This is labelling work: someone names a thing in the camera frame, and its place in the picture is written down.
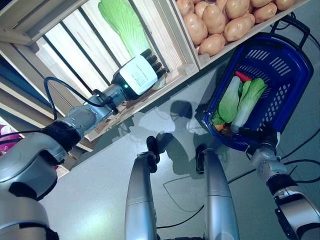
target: blue shopping basket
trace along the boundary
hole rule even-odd
[[[310,29],[290,16],[280,21],[291,24],[303,33],[299,45],[275,33],[279,21],[273,25],[270,33],[258,33],[239,45],[202,118],[208,131],[230,148],[245,151],[248,146],[259,144],[257,140],[244,135],[223,135],[211,121],[236,71],[252,79],[262,78],[268,85],[243,127],[260,131],[263,123],[269,122],[280,133],[285,129],[314,73],[310,60],[302,50]]]

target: pink object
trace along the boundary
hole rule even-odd
[[[2,135],[11,134],[11,133],[15,133],[15,132],[16,131],[12,127],[10,127],[9,125],[0,125],[0,137]],[[4,136],[4,137],[0,138],[0,141],[12,140],[12,139],[21,139],[21,136],[19,134]],[[16,142],[0,144],[0,151],[6,153],[15,144],[16,144]]]

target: green vegetable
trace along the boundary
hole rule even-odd
[[[222,125],[225,123],[225,121],[219,116],[218,110],[214,112],[214,115],[212,117],[212,122],[216,125]]]
[[[242,95],[241,95],[240,101],[241,101],[241,99],[243,99],[243,98],[245,97],[245,95],[247,94],[250,85],[251,85],[251,81],[246,81],[246,82],[243,84],[243,87],[242,87]]]
[[[239,88],[238,88],[238,95],[239,97],[242,95],[242,90],[244,88],[244,83],[240,82]]]
[[[106,22],[120,36],[131,57],[150,48],[139,18],[126,0],[101,0],[98,8]]]
[[[261,78],[245,82],[237,114],[231,125],[233,132],[237,133],[239,128],[247,122],[252,110],[267,86]]]
[[[240,78],[234,76],[219,103],[218,113],[226,123],[231,123],[237,115],[240,83]]]

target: red pepper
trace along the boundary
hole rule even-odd
[[[243,73],[241,73],[241,72],[239,72],[239,71],[236,71],[236,72],[235,72],[235,75],[240,78],[240,80],[241,80],[242,83],[245,83],[245,82],[247,82],[247,81],[251,81],[251,80],[252,80],[252,78],[244,75]]]

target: basket handle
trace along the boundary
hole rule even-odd
[[[284,16],[283,18],[281,18],[280,20],[276,21],[272,27],[272,30],[271,30],[271,34],[272,35],[277,35],[275,33],[276,31],[276,28],[279,24],[280,21],[283,21],[283,22],[286,22],[294,27],[296,27],[297,29],[299,29],[302,33],[303,33],[303,38],[301,39],[300,43],[299,43],[299,48],[302,49],[302,47],[304,46],[304,44],[306,43],[308,37],[309,37],[309,34],[310,34],[310,28],[307,27],[304,23],[302,23],[301,21],[289,16],[289,15],[286,15]]]

